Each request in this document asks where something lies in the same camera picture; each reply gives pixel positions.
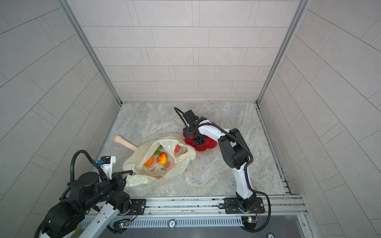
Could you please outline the black grape bunch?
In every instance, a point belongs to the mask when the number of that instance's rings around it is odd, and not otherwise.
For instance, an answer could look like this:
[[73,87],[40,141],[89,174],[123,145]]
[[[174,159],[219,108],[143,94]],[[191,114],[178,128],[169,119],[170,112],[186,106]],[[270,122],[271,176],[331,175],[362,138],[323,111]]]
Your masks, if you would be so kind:
[[193,142],[197,146],[203,146],[206,142],[206,136],[205,135],[197,135],[194,139]]

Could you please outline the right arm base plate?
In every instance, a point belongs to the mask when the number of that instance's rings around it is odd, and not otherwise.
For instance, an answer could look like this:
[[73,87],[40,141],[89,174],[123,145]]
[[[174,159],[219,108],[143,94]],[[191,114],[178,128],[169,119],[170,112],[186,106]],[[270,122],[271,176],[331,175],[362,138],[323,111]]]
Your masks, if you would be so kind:
[[266,212],[264,202],[260,197],[246,200],[237,197],[226,197],[223,205],[226,214],[263,214]]

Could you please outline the cream plastic fruit bag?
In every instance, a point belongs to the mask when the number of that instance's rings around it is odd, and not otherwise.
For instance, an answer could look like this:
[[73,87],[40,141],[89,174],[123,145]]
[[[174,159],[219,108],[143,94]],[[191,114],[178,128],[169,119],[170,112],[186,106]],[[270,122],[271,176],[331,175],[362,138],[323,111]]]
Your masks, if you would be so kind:
[[123,170],[133,171],[127,176],[126,186],[133,187],[181,175],[196,157],[193,147],[177,134],[148,142],[123,164]]

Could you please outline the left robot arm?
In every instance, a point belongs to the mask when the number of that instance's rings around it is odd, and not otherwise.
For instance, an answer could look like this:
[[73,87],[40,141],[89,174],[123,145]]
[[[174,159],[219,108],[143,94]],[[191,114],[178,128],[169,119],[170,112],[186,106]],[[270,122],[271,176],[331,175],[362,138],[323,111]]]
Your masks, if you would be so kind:
[[86,238],[98,238],[103,230],[120,213],[131,209],[130,196],[124,192],[126,178],[133,171],[112,173],[111,180],[100,181],[96,172],[87,172],[72,181],[69,197],[64,197],[53,206],[38,226],[35,238],[68,238],[85,219],[86,212],[98,203],[105,202],[96,218],[82,233]]

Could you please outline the pink strawberry fruit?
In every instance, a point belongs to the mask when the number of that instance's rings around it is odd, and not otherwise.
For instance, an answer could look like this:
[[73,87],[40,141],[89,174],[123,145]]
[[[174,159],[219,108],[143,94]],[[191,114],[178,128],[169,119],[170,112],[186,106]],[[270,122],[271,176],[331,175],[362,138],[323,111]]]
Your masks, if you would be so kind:
[[176,145],[175,149],[174,149],[174,153],[178,153],[180,151],[180,149],[181,149],[181,146]]

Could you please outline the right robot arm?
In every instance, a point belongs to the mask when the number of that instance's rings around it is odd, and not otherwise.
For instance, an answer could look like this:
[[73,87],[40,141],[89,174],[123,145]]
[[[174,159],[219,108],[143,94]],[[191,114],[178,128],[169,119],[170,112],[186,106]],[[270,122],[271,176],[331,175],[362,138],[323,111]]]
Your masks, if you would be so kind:
[[207,149],[209,142],[212,146],[219,145],[223,160],[233,170],[238,206],[243,212],[251,211],[257,199],[247,171],[252,154],[239,130],[223,129],[204,117],[196,116],[191,110],[185,113],[176,107],[174,110],[185,125],[185,138],[196,150]]

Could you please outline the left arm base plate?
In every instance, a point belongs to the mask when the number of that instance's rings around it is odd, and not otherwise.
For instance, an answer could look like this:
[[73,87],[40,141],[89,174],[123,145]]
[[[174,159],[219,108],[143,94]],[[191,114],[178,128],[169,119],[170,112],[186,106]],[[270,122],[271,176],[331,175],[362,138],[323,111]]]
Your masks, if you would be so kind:
[[130,207],[125,215],[127,216],[140,216],[144,214],[146,207],[146,199],[131,199]]

